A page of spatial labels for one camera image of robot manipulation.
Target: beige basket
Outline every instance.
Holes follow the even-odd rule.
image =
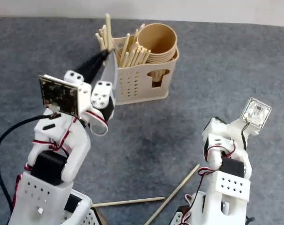
[[[125,41],[125,37],[114,38],[118,47]],[[151,101],[163,99],[168,96],[169,84],[173,75],[175,64],[179,58],[179,51],[173,59],[162,64],[141,64],[133,67],[118,68],[120,90],[116,97],[117,105],[124,105],[130,103]],[[153,82],[153,78],[148,74],[153,74],[154,71],[165,70],[162,82]]]

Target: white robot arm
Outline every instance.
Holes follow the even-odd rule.
[[[96,75],[92,68],[98,71],[105,59],[106,67],[92,90],[90,83]],[[39,80],[47,107],[44,115],[53,113],[53,117],[35,126],[33,148],[18,184],[9,225],[99,225],[92,200],[72,186],[90,150],[85,125],[103,136],[113,117],[118,86],[115,53],[101,52],[82,67],[67,71],[64,80],[48,75]],[[66,157],[57,153],[60,149]]]
[[[209,167],[199,169],[202,179],[209,176],[209,187],[206,193],[198,188],[193,196],[186,195],[189,205],[179,207],[171,225],[246,224],[252,174],[247,138],[259,134],[270,112],[270,106],[250,98],[234,122],[226,124],[219,118],[209,121],[202,133]]]

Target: gray carpet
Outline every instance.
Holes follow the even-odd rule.
[[[284,28],[165,23],[176,30],[180,52],[169,97],[116,107],[108,135],[92,137],[74,189],[95,203],[168,196],[197,163],[206,165],[201,132],[208,120],[235,120],[252,96],[272,105],[273,112],[262,133],[249,140],[254,171],[247,211],[256,217],[253,225],[284,225]],[[102,24],[101,19],[0,18],[0,135],[44,111],[37,76],[62,78],[96,53],[94,33]],[[113,20],[113,36],[133,33],[141,24]],[[34,126],[20,128],[1,147],[1,170],[11,195],[31,150]],[[199,180],[194,176],[153,224],[168,224]],[[101,212],[111,225],[142,225],[160,204]],[[8,215],[0,189],[0,225]]]

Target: circuit board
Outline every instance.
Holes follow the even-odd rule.
[[[61,113],[78,115],[78,88],[51,76],[39,76],[42,100],[45,107],[58,106]]]

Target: chopstick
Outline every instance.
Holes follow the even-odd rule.
[[[126,51],[127,51],[127,45],[128,45],[129,37],[130,37],[130,34],[127,34],[127,37],[126,37],[124,45],[123,45],[122,53],[121,53],[121,59],[120,59],[121,62],[123,62],[124,55],[126,54]]]
[[[105,24],[102,29],[99,29],[99,33],[96,33],[95,36],[102,50],[105,48],[109,50],[115,49],[118,67],[125,68],[136,66],[146,63],[150,54],[150,50],[140,46],[137,42],[138,33],[144,26],[145,24],[143,23],[139,29],[135,30],[135,34],[132,36],[128,33],[124,39],[123,48],[121,49],[112,37],[111,16],[110,14],[106,14]]]
[[[112,206],[112,205],[154,202],[154,201],[161,201],[161,200],[164,200],[164,199],[165,199],[165,197],[156,197],[156,198],[144,198],[144,199],[135,199],[135,200],[128,200],[128,201],[120,201],[120,202],[106,202],[106,203],[92,204],[92,207],[97,208],[97,207]]]
[[[104,39],[102,37],[100,38],[100,46],[101,46],[101,50],[106,49]]]
[[[124,56],[124,59],[122,61],[122,68],[124,68],[127,64],[127,61],[128,61],[128,52],[125,53],[125,56]]]
[[[142,25],[140,26],[139,30],[142,30],[145,27],[145,24],[142,23]]]
[[[147,53],[146,53],[145,56],[144,56],[144,59],[143,59],[143,61],[142,61],[142,64],[145,64],[145,63],[146,63],[146,61],[147,61],[147,59],[148,59],[150,53],[151,53],[151,50],[148,50]]]
[[[141,63],[141,59],[142,59],[142,56],[144,55],[144,53],[145,53],[145,48],[142,48],[141,49],[141,51],[139,52],[139,55],[138,55],[138,57],[137,57],[137,60],[136,60],[136,62],[135,62],[135,64],[134,64],[134,66],[136,66],[136,65],[138,65],[138,64],[140,64]]]
[[[199,165],[197,165],[186,178],[178,185],[178,187],[171,193],[171,195],[163,202],[163,204],[157,209],[157,211],[149,218],[149,220],[144,225],[149,225],[154,218],[163,210],[163,208],[170,202],[170,200],[176,195],[176,193],[185,185],[185,183],[192,177],[192,175],[196,172]]]
[[[134,40],[133,40],[133,42],[135,42],[135,41],[136,41],[137,36],[138,36],[138,33],[139,33],[139,30],[138,30],[138,29],[136,29],[136,32],[135,32],[135,36],[134,36]]]
[[[107,41],[109,51],[112,49],[112,28],[111,28],[111,16],[110,14],[105,15],[105,24],[107,28]]]
[[[135,55],[135,51],[131,51],[130,55],[128,56],[126,67],[129,67],[131,65],[134,55]]]
[[[133,58],[133,60],[132,60],[131,66],[133,66],[133,65],[135,64],[135,62],[136,62],[136,60],[137,60],[137,58],[138,58],[138,55],[139,55],[140,51],[141,51],[141,48],[138,48],[137,51],[135,52],[135,55],[134,55],[134,58]]]
[[[106,31],[106,25],[103,25],[102,31],[104,35],[103,39],[104,39],[105,46],[108,47],[108,39],[106,38],[108,36],[107,31]]]

